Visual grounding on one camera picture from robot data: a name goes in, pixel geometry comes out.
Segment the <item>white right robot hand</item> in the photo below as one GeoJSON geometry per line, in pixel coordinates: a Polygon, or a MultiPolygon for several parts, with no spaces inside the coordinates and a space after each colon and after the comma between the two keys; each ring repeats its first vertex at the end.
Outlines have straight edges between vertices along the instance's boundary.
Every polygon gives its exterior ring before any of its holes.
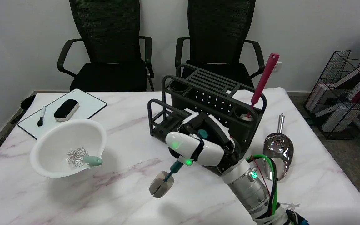
{"type": "Polygon", "coordinates": [[[240,161],[236,141],[212,114],[191,114],[166,135],[165,143],[178,168],[197,163],[221,174],[240,161]]]}

